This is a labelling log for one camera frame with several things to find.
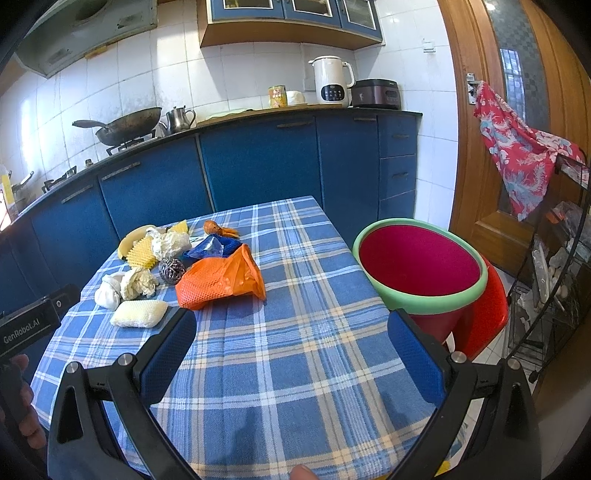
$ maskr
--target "blue plaid tablecloth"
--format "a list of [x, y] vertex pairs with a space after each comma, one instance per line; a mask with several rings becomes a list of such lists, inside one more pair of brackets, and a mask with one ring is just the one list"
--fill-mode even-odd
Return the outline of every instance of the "blue plaid tablecloth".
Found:
[[[388, 340], [388, 310], [316, 201], [214, 213], [190, 220], [191, 235], [201, 235], [207, 219], [240, 231], [267, 300], [234, 297], [196, 312], [195, 341], [152, 406], [175, 447], [204, 479], [287, 480], [298, 463], [321, 478], [391, 471], [434, 407]], [[51, 340], [32, 384], [46, 427], [70, 361], [109, 365], [158, 331], [114, 327], [112, 312], [95, 305], [103, 275], [127, 269], [113, 253]], [[157, 298], [178, 305], [163, 283]], [[130, 464], [140, 467], [113, 405], [106, 408]]]

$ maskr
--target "range hood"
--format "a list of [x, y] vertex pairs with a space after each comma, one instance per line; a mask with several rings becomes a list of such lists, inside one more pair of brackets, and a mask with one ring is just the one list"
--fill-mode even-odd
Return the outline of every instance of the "range hood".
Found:
[[18, 46], [18, 61], [45, 78], [87, 53], [157, 25], [157, 0], [59, 0]]

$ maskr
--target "red floral cloth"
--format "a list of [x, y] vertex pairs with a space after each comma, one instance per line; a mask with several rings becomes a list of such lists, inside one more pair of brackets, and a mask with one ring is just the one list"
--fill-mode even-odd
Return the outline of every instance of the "red floral cloth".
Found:
[[584, 164], [577, 145], [528, 127], [486, 82], [478, 86], [474, 116], [519, 221], [546, 195], [559, 154]]

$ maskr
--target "human hand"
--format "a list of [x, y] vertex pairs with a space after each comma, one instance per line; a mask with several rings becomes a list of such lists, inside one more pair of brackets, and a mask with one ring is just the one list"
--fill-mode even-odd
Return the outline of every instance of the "human hand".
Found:
[[[22, 354], [17, 355], [10, 360], [13, 364], [17, 365], [22, 372], [24, 372], [28, 365], [29, 365], [29, 357]], [[19, 430], [21, 431], [22, 435], [27, 438], [27, 442], [31, 448], [37, 450], [39, 448], [43, 448], [46, 443], [47, 439], [45, 437], [45, 432], [41, 428], [41, 424], [39, 423], [39, 417], [37, 416], [37, 412], [31, 405], [31, 402], [34, 398], [34, 393], [28, 383], [23, 382], [21, 388], [21, 399], [23, 405], [28, 409], [28, 413], [22, 422], [18, 425]], [[4, 423], [6, 419], [6, 415], [0, 408], [0, 421]]]
[[290, 480], [319, 480], [318, 476], [306, 465], [296, 465], [291, 469]]

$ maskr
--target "rice cooker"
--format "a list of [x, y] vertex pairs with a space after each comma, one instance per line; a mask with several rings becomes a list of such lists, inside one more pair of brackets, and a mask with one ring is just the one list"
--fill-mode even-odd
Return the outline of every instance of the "rice cooker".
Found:
[[[318, 103], [349, 106], [350, 100], [347, 89], [355, 84], [353, 67], [348, 62], [333, 55], [316, 57], [308, 63], [314, 67]], [[349, 69], [351, 83], [347, 83], [345, 80], [345, 74], [343, 73], [345, 67]]]
[[351, 87], [353, 106], [401, 110], [400, 90], [393, 80], [358, 80]]

